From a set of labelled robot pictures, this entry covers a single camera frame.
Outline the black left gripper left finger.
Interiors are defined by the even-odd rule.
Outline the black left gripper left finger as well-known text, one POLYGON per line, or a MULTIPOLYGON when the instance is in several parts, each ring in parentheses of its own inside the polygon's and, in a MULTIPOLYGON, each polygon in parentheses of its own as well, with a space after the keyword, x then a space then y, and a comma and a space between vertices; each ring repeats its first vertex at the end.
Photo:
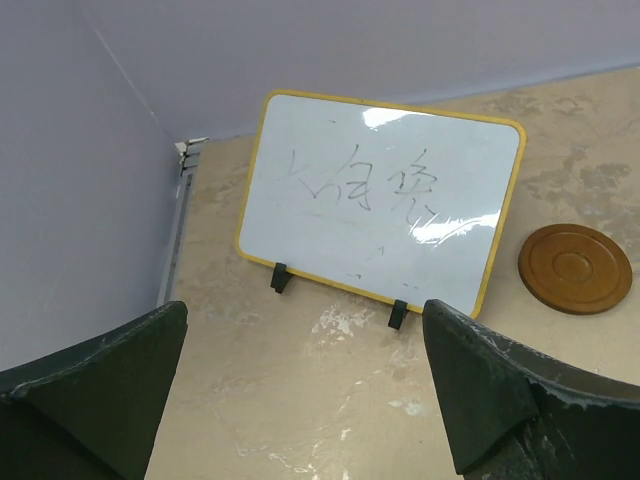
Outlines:
POLYGON ((4 479, 142 479, 188 309, 171 301, 1 374, 4 479))

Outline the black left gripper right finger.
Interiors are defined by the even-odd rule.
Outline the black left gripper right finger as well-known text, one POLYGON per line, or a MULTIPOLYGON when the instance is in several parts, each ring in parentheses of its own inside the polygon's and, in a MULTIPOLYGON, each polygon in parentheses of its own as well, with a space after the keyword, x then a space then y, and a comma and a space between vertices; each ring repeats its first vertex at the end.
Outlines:
POLYGON ((639 388, 499 334, 439 300, 423 335, 465 479, 636 479, 639 388))

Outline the dark brown wooden coaster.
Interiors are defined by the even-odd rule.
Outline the dark brown wooden coaster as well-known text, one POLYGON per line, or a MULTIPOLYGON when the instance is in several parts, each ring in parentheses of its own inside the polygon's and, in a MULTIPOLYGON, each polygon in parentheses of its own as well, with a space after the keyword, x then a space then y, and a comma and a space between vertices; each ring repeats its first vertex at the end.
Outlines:
POLYGON ((537 300, 574 315, 614 308, 633 282, 630 261, 616 242, 578 224, 553 224, 534 231, 521 247, 518 271, 537 300))

